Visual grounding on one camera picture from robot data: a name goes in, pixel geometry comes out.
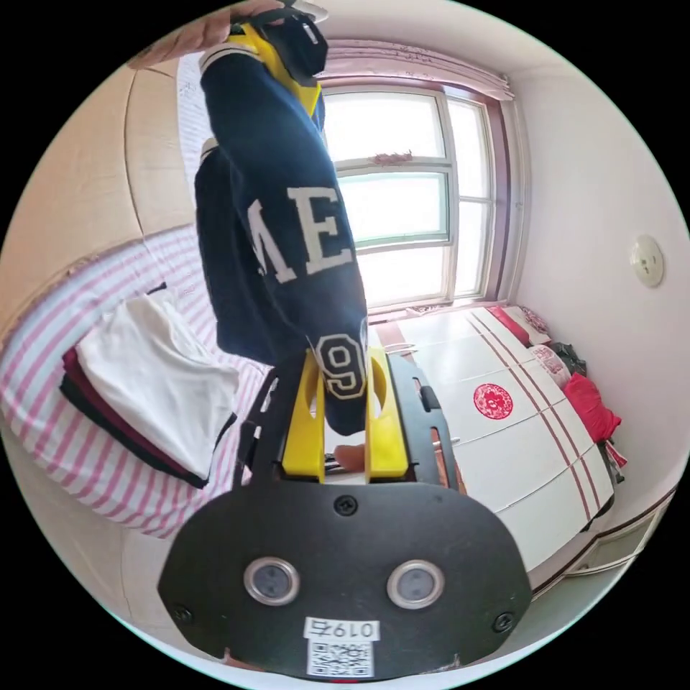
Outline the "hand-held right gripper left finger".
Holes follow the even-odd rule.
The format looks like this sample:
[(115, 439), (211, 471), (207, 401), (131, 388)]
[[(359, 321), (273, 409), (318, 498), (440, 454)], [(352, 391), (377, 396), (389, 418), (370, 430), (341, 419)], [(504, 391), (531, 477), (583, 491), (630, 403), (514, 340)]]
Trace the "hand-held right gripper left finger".
[(282, 455), (289, 479), (325, 481), (325, 392), (321, 370), (307, 351)]

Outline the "person's left hand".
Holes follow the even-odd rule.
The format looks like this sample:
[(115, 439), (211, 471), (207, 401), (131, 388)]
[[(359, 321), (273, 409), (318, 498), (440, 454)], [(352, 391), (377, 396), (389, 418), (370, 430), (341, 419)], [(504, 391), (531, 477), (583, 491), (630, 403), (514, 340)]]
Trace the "person's left hand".
[(238, 20), (284, 8), (285, 3), (281, 1), (242, 1), (227, 6), (189, 22), (152, 43), (126, 65), (133, 70), (141, 70), (205, 51), (223, 43), (230, 34), (232, 24)]

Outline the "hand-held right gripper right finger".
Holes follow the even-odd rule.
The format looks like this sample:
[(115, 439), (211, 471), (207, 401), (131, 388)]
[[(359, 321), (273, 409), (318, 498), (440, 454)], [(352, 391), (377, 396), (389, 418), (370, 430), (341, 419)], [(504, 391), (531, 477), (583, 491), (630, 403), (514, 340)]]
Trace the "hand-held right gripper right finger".
[(408, 453), (387, 353), (369, 350), (366, 411), (366, 481), (405, 478)]

